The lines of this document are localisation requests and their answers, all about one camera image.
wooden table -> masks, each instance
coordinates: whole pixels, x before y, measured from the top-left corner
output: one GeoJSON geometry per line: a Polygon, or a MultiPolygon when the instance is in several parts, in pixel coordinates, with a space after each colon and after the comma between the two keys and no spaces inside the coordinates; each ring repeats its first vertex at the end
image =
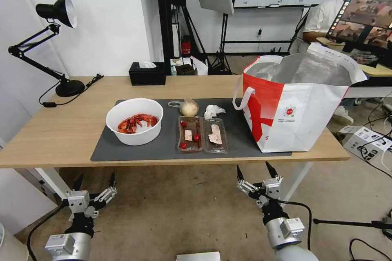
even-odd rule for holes
{"type": "MultiPolygon", "coordinates": [[[[325,129],[308,152],[291,156],[216,158],[189,160],[146,160],[93,162],[90,157],[105,126],[106,113],[119,99],[145,97],[178,100],[192,98],[231,98],[238,76],[169,76],[165,86],[132,86],[129,77],[104,77],[70,104],[42,108],[0,152],[0,168],[35,168],[44,180],[66,197],[69,187],[54,170],[56,167],[145,166],[184,164],[237,164],[300,161],[298,174],[288,184],[288,199],[301,182],[312,161],[348,160],[350,156],[325,129]]],[[[78,77],[85,84],[91,77],[78,77]]],[[[54,102],[69,98],[53,97],[54,102]]]]}

monitor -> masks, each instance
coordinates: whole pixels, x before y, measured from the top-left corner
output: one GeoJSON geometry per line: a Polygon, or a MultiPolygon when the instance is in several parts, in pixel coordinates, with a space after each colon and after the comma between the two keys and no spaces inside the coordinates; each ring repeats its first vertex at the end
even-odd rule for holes
{"type": "Polygon", "coordinates": [[[344,41],[349,49],[390,54],[392,0],[346,0],[327,38],[344,41]]]}

screen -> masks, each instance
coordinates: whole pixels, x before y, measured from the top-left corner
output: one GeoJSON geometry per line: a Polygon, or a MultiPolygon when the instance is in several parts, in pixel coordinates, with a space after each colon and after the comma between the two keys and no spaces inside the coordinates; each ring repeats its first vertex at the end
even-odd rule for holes
{"type": "Polygon", "coordinates": [[[327,36],[391,48],[392,0],[346,0],[327,36]]]}

lamp shade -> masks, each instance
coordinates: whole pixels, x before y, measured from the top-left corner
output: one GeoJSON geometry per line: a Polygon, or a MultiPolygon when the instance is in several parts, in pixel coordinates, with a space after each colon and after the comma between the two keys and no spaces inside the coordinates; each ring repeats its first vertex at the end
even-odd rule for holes
{"type": "Polygon", "coordinates": [[[57,0],[51,4],[37,4],[37,14],[45,19],[58,19],[71,28],[76,28],[76,14],[71,0],[57,0]]]}

table leg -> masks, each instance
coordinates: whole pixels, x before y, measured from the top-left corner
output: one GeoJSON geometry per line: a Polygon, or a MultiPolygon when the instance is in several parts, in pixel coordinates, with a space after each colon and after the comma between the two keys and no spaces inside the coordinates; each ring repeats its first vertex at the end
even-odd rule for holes
{"type": "Polygon", "coordinates": [[[67,198],[67,192],[69,192],[71,189],[54,168],[37,167],[35,170],[42,176],[44,181],[58,194],[62,200],[67,198]]]}
{"type": "Polygon", "coordinates": [[[313,162],[300,162],[295,167],[293,173],[289,178],[284,178],[282,182],[282,193],[280,199],[283,201],[289,201],[295,190],[312,167],[313,162]]]}

